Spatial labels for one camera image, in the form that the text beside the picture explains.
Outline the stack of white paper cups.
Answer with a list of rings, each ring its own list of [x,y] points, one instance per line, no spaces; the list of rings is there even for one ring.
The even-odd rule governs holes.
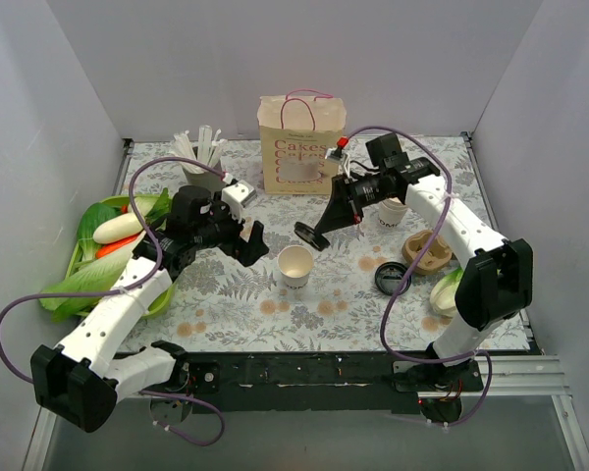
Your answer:
[[[400,224],[408,207],[398,198],[388,198],[378,204],[379,224],[386,228],[394,228]]]

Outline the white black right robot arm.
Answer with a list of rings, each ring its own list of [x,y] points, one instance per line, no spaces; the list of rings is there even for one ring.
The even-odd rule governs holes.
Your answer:
[[[531,303],[533,251],[524,239],[509,240],[491,229],[455,197],[450,172],[432,152],[409,159],[402,137],[385,129],[368,141],[374,172],[334,176],[321,219],[312,229],[297,223],[295,232],[322,251],[329,245],[327,233],[360,223],[364,207],[389,198],[398,198],[432,225],[433,235],[443,238],[462,270],[457,313],[424,357],[412,359],[405,375],[442,391],[457,382],[486,337]]]

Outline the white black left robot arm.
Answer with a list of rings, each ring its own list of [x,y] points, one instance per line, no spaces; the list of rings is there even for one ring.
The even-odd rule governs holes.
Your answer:
[[[255,189],[244,181],[216,194],[193,185],[172,199],[165,229],[156,244],[141,242],[115,285],[142,285],[102,298],[91,313],[55,347],[40,346],[30,360],[39,405],[91,433],[129,395],[156,386],[170,393],[188,387],[191,379],[185,350],[159,340],[119,359],[116,353],[138,319],[190,265],[197,251],[217,247],[244,267],[269,251],[263,226],[254,222],[250,236],[241,237],[242,210]]]

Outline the black plastic cup lid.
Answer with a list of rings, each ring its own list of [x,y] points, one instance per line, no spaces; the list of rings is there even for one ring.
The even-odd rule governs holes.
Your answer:
[[[296,222],[294,224],[294,233],[303,242],[307,243],[317,251],[323,251],[330,246],[328,239],[303,222]]]

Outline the white paper coffee cup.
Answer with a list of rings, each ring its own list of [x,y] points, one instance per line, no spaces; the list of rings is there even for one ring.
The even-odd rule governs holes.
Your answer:
[[[307,285],[314,259],[308,248],[291,245],[279,253],[277,264],[284,284],[289,288],[299,289]]]

